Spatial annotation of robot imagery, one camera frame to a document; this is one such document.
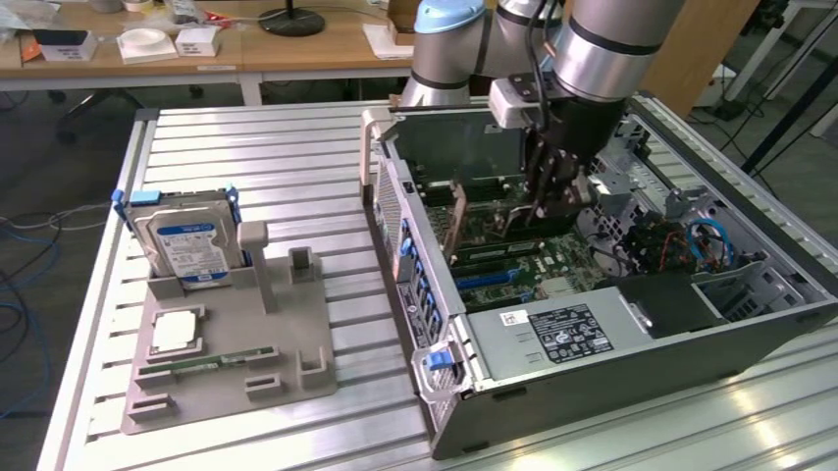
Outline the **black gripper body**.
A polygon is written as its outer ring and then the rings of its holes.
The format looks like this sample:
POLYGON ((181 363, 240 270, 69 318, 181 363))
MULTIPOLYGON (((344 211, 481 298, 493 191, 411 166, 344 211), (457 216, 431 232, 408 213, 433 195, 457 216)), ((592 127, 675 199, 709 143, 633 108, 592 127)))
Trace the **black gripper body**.
POLYGON ((564 97, 548 102, 548 126, 537 130, 540 111, 525 112, 525 160, 540 147, 564 151, 581 162, 589 162, 609 141, 625 110, 625 100, 595 102, 564 97))

